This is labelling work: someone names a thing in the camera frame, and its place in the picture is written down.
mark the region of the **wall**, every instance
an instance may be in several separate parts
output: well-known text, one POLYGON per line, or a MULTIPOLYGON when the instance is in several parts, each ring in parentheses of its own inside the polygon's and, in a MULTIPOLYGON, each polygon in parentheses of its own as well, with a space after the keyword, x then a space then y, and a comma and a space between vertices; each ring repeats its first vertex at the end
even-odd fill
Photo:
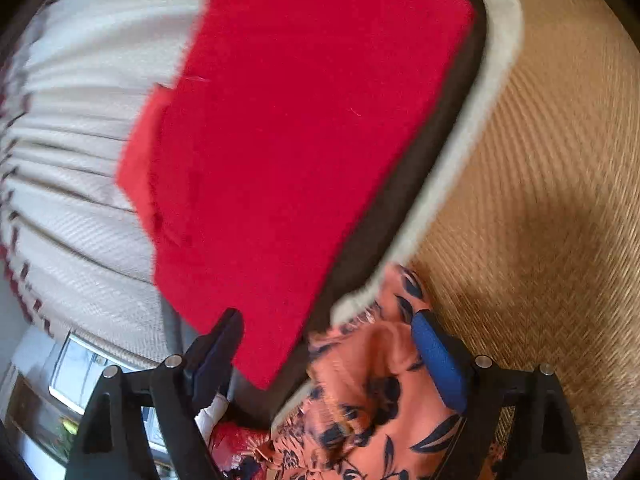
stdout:
POLYGON ((38 480, 65 480, 65 468, 25 434, 20 433, 16 449, 38 480))
POLYGON ((0 381, 28 326, 9 283, 0 278, 0 381))
POLYGON ((62 345, 31 325, 22 336, 11 361, 36 393, 47 396, 49 380, 62 345))

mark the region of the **white curtain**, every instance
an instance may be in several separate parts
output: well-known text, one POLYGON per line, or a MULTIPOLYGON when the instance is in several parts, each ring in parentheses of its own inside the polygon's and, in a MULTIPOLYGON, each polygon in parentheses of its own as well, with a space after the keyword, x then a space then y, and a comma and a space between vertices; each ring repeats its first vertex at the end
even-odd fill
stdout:
POLYGON ((152 245, 114 183, 132 123, 171 85, 204 0, 48 0, 7 67, 2 244, 34 323, 121 358, 166 356, 152 245))

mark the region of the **floral blanket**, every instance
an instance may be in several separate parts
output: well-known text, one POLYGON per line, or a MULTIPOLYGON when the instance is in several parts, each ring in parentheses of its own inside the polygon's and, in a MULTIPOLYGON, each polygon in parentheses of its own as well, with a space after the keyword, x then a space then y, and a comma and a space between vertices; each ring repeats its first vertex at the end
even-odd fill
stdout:
MULTIPOLYGON (((409 325, 431 308, 409 269, 389 265, 363 314, 310 342, 314 389, 260 446, 282 480, 427 480, 461 417, 447 408, 414 345, 409 325)), ((494 477, 492 446, 482 480, 494 477)))

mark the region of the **orange patterned cloth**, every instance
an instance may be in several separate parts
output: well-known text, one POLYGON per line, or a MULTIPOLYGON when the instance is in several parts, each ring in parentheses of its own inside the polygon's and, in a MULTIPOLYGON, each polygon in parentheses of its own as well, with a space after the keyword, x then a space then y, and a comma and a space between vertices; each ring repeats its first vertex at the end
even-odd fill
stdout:
MULTIPOLYGON (((426 480, 461 417, 447 408, 414 345, 409 325, 428 308, 417 276, 389 265, 377 300, 310 342, 314 389, 257 449, 282 480, 426 480)), ((495 475, 492 446, 480 479, 495 475)))

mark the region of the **beige rug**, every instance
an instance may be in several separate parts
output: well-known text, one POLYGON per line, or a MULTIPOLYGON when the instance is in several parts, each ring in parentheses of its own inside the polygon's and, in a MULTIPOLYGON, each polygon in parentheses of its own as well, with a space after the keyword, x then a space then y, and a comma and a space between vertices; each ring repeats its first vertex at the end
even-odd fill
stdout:
POLYGON ((414 259, 446 326, 556 366, 590 478, 640 437, 640 54, 603 0, 520 0, 524 49, 414 259))

